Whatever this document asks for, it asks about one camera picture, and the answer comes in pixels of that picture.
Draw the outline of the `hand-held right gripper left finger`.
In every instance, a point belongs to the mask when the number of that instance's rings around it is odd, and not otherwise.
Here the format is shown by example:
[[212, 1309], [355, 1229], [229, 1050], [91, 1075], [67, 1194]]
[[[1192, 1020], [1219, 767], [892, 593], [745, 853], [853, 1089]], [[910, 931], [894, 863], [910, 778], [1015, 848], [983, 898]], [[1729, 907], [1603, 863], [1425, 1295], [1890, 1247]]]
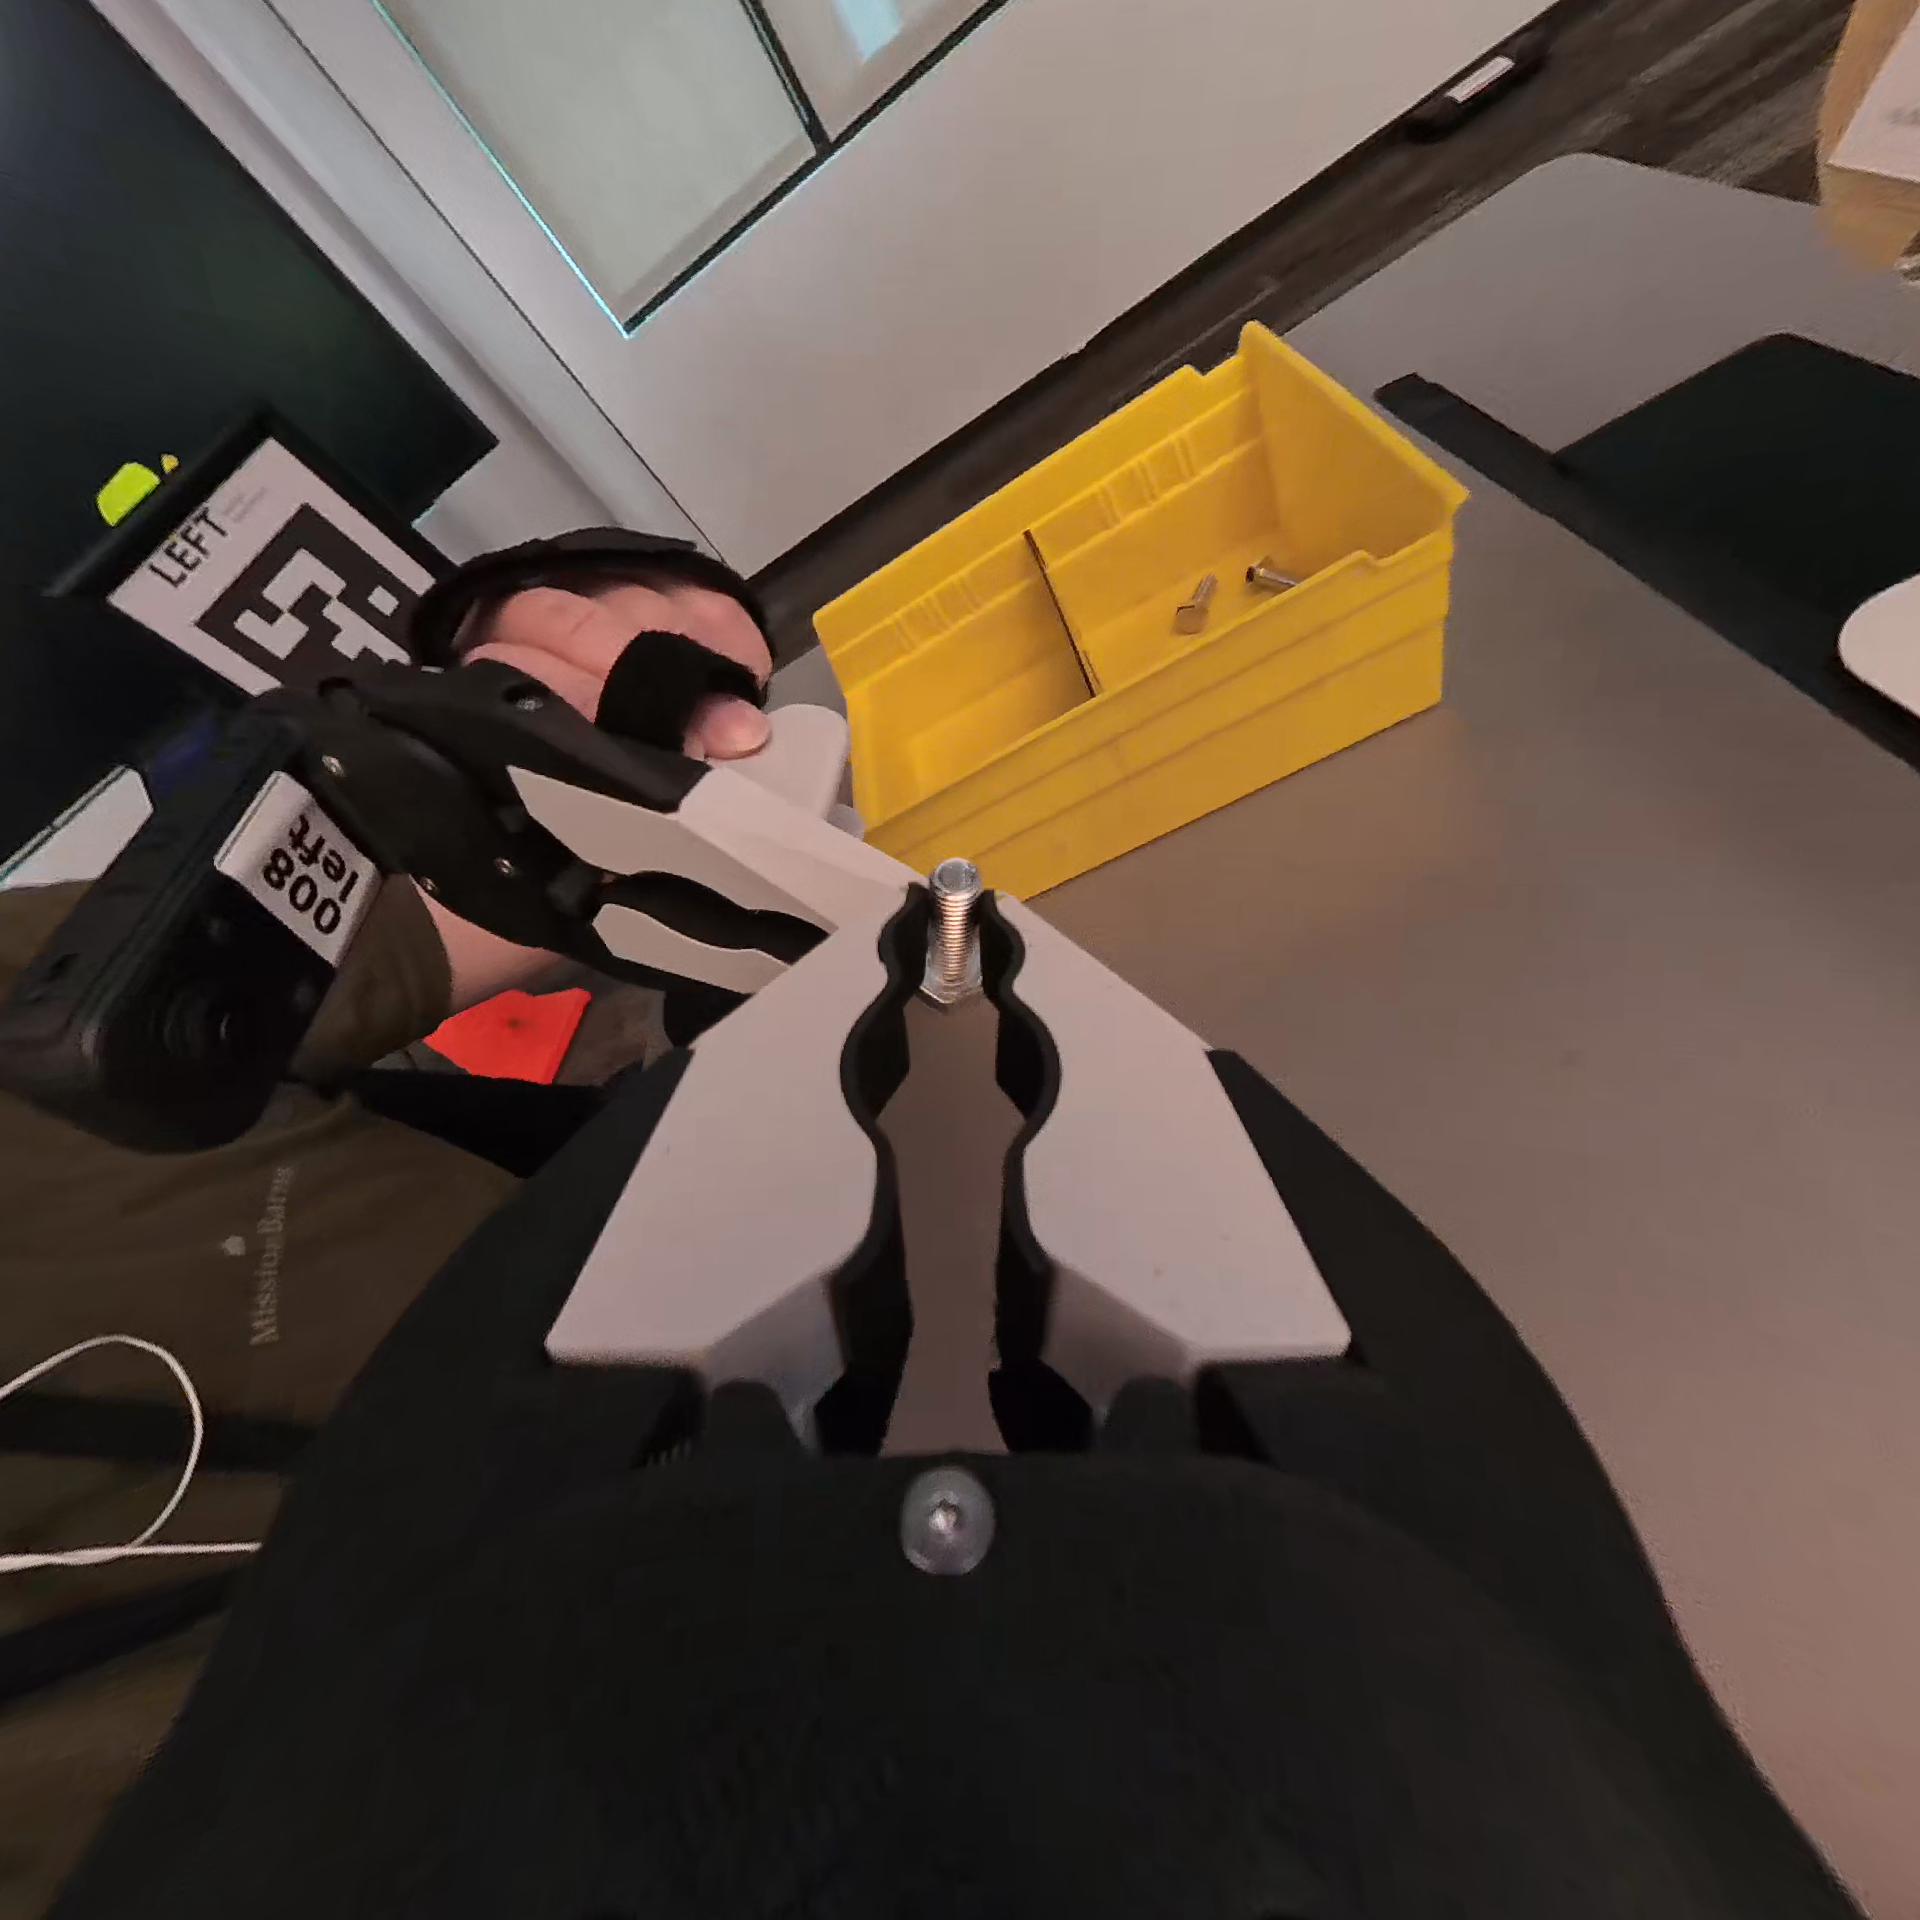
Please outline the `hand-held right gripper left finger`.
[[754, 1382], [805, 1442], [882, 1453], [911, 1339], [882, 1135], [911, 994], [920, 881], [694, 1045], [549, 1319], [555, 1365]]

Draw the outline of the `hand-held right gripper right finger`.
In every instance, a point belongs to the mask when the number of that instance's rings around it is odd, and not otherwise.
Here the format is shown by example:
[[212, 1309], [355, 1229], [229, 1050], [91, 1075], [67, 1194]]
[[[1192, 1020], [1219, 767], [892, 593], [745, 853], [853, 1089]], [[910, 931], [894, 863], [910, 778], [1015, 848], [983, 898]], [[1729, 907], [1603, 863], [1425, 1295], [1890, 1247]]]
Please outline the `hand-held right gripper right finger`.
[[1349, 1353], [1200, 1033], [1015, 892], [988, 892], [988, 1006], [1019, 1109], [988, 1368], [1005, 1453], [1089, 1453], [1133, 1382]]

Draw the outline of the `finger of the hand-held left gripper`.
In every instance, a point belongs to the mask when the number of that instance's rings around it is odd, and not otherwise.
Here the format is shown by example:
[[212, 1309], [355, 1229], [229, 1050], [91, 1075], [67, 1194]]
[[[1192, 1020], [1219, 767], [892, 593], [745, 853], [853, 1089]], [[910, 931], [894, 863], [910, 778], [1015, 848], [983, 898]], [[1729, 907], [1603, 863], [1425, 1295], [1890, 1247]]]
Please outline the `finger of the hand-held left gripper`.
[[603, 898], [663, 928], [769, 912], [839, 931], [920, 881], [903, 856], [730, 767], [632, 755], [617, 771], [507, 767], [519, 806], [603, 875]]
[[829, 944], [822, 928], [743, 907], [694, 875], [610, 875], [588, 928], [617, 962], [720, 994], [761, 994]]

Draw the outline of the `yellow divided parts bin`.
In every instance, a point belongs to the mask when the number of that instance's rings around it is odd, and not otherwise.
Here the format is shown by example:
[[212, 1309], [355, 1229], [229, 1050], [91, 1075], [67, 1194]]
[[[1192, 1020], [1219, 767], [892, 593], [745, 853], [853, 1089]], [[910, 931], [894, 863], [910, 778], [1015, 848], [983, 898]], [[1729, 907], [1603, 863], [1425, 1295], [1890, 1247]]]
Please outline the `yellow divided parts bin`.
[[[1247, 318], [813, 611], [872, 848], [1019, 898], [1442, 697], [1469, 487]], [[1098, 668], [1089, 697], [1019, 533]], [[1272, 558], [1295, 593], [1247, 593]], [[1205, 635], [1173, 605], [1219, 574]]]

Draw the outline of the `person's left forearm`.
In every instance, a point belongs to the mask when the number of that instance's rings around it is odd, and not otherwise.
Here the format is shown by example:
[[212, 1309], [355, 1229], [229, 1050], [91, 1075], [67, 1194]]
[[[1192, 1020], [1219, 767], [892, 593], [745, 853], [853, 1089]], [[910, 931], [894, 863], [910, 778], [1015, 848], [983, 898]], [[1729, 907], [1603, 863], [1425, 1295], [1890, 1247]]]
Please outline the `person's left forearm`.
[[420, 892], [441, 944], [445, 944], [445, 967], [453, 967], [453, 994], [445, 1012], [468, 1012], [491, 994], [555, 994], [555, 985], [590, 985], [590, 994], [637, 994], [637, 1006], [655, 1020], [663, 1012], [663, 985], [643, 982], [617, 982], [590, 962], [575, 962], [563, 951], [539, 951], [539, 944], [510, 944], [491, 935], [483, 928], [468, 928], [464, 912], [453, 912], [445, 898]]

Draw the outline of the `person's left hand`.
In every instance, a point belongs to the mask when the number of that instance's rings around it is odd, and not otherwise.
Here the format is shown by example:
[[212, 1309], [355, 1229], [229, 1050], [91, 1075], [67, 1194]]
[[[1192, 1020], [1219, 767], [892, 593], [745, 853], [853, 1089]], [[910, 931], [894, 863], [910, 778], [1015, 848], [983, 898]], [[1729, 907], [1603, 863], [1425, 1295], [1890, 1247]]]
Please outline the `person's left hand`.
[[710, 589], [666, 589], [666, 593], [655, 589], [590, 589], [590, 593], [524, 589], [464, 629], [464, 668], [501, 663], [549, 684], [563, 706], [575, 706], [590, 720], [617, 655], [646, 629], [686, 635], [745, 668], [754, 684], [769, 681], [769, 650], [761, 622], [745, 615], [743, 600], [710, 593]]

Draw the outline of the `orange red object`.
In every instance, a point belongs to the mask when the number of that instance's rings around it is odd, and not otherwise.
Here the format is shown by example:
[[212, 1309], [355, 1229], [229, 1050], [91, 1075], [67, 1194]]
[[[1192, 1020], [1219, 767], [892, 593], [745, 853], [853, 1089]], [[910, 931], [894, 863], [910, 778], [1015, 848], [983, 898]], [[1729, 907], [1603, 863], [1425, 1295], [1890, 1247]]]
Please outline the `orange red object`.
[[426, 1050], [473, 1079], [555, 1089], [590, 994], [491, 994], [453, 1012]]

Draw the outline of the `framed marker sign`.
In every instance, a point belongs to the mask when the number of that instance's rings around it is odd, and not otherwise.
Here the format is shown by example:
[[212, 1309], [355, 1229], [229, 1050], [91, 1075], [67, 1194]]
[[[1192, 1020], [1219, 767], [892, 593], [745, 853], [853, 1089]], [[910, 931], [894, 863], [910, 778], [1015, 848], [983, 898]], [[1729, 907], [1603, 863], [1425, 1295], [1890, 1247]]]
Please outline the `framed marker sign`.
[[103, 605], [239, 697], [405, 663], [405, 615], [453, 564], [279, 405], [199, 458], [132, 458], [91, 544], [46, 600]]

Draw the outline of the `large window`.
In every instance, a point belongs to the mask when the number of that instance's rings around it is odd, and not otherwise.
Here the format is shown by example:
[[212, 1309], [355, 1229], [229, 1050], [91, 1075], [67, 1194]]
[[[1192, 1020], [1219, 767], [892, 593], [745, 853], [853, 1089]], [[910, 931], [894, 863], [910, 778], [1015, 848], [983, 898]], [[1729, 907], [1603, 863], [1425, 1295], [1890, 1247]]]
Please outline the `large window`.
[[623, 334], [992, 10], [998, 0], [379, 0]]

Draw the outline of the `black floor device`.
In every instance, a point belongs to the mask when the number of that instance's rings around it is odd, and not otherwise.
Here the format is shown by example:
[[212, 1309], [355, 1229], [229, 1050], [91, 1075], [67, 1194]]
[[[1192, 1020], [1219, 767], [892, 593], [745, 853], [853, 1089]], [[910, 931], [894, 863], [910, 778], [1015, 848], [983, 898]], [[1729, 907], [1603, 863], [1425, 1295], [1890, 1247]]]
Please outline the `black floor device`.
[[1400, 138], [1409, 141], [1442, 141], [1456, 138], [1469, 115], [1484, 115], [1485, 103], [1513, 96], [1520, 88], [1529, 88], [1529, 71], [1545, 71], [1548, 62], [1548, 31], [1513, 31], [1499, 52], [1485, 52], [1475, 68], [1463, 68], [1456, 82], [1442, 82], [1436, 92], [1425, 92], [1409, 115]]

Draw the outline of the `wooden instruction board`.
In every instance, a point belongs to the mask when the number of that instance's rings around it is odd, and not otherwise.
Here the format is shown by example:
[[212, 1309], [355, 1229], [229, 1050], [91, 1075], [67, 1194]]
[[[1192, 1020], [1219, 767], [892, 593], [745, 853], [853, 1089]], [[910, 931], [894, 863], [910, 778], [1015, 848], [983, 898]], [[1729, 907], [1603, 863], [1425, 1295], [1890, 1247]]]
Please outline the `wooden instruction board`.
[[1818, 217], [1829, 243], [1920, 284], [1920, 6], [1856, 0], [1818, 115]]

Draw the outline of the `black wall screen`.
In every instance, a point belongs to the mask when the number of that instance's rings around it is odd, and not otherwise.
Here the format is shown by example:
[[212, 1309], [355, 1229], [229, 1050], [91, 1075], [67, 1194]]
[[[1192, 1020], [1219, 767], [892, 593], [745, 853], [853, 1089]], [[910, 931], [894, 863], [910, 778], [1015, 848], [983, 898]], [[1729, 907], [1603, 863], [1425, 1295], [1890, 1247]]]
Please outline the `black wall screen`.
[[271, 405], [405, 522], [501, 437], [82, 0], [0, 6], [6, 853], [239, 684], [100, 600], [100, 487]]

